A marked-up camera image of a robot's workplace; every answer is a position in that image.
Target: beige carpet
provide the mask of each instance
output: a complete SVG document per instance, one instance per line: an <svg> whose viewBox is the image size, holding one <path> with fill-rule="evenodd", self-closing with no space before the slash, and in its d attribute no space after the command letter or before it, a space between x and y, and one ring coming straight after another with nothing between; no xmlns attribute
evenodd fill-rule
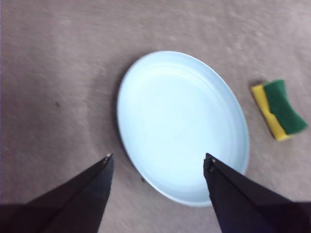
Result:
<svg viewBox="0 0 311 233"><path fill-rule="evenodd" d="M211 207L165 198L131 166L115 120L118 85L140 56L177 50L204 61L244 111L247 176L311 200L311 130L279 143L249 86L285 79L311 124L309 0L2 0L1 200L26 202L115 153L100 232L219 233Z"/></svg>

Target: sponge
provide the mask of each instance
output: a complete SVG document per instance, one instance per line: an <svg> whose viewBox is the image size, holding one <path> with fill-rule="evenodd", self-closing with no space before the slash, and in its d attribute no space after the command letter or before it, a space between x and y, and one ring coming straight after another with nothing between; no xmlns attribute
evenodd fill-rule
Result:
<svg viewBox="0 0 311 233"><path fill-rule="evenodd" d="M285 140L307 128L287 99L284 80L253 86L252 92L276 140Z"/></svg>

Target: plate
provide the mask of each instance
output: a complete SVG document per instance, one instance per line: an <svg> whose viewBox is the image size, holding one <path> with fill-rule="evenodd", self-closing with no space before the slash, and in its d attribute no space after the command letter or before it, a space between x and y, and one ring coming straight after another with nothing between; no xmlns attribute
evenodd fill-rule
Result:
<svg viewBox="0 0 311 233"><path fill-rule="evenodd" d="M241 107L223 79L194 57L158 51L136 61L121 83L117 117L138 172L178 203L211 205L206 152L246 171L249 138Z"/></svg>

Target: light blue plate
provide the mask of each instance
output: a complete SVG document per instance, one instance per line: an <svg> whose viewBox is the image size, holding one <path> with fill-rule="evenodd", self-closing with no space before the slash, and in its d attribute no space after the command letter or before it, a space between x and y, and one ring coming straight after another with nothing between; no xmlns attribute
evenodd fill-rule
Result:
<svg viewBox="0 0 311 233"><path fill-rule="evenodd" d="M150 53L127 71L118 96L125 149L143 178L184 205L211 205L208 152L245 173L249 138L241 107L209 66L174 51Z"/></svg>

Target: plate rim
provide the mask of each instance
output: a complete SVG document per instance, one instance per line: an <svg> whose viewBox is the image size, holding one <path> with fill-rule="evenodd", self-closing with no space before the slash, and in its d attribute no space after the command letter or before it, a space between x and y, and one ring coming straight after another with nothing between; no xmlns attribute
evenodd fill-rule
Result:
<svg viewBox="0 0 311 233"><path fill-rule="evenodd" d="M120 127L120 118L119 118L119 108L120 108L120 96L121 96L121 93L124 89L124 84L125 84L125 81L130 77L130 73L131 71L143 60L145 59L148 59L150 56L154 56L154 55L158 55L160 53L174 53L174 54L178 54L178 55L182 55L182 56L185 56L185 57L188 57L190 59L193 59L195 60L196 62L199 62L201 64L203 64L207 69L209 69L216 77L218 77L218 79L222 82L222 84L226 87L226 89L229 91L230 93L230 96L233 98L233 100L237 103L237 107L238 107L238 111L239 111L239 114L242 116L242 124L243 124L243 128L244 128L244 133L245 133L245 160L244 160L244 164L243 164L243 167L242 167L242 170L241 170L241 174L242 175L245 175L246 171L247 171L247 168L248 168L248 163L249 163L249 153L250 153L250 143L249 143L249 131L248 131L248 126L247 126L247 122L246 122L246 119L245 119L245 115L244 115L244 112L242 110L242 107L237 99L237 97L235 96L235 94L233 93L233 91L231 90L231 88L229 87L229 85L222 79L222 77L215 71L213 70L210 66L208 66L206 63L202 62L201 60L191 56L191 55L188 55L186 53L183 53L183 52L178 52L178 51L172 51L172 50L160 50L160 51L155 51L155 52L151 52L151 53L148 53L140 58L138 58L129 68L128 70L126 71L126 73L124 74L123 78L122 78L122 81L121 81L121 84L120 84L120 87L119 87L119 90L118 90L118 95L117 95L117 123L118 123L118 130L119 130L119 135L121 137L121 141L122 141L122 144L124 146L124 149L125 149L125 152L128 156L128 158L130 159L132 165L134 166L134 168L136 169L136 171L140 174L140 176L142 176L142 178L144 180L146 180L148 182L149 185L151 185L156 191L158 191L159 193L161 193L162 195L164 195L165 197L177 202L177 203L180 203L180 204L183 204L183 205L187 205L187 206L190 206L190 207L208 207L208 206L211 206L212 203L211 203L211 200L208 200L208 201L201 201L201 202L192 202L192 201L184 201L184 200L180 200L178 198L175 198L167 193L165 193L164 191L162 191L160 188L158 188L157 186L155 186L144 174L142 174L138 168L136 167L136 165L134 164L130 154L128 153L128 150L126 148L126 145L124 143L124 138L121 134L121 127Z"/></svg>

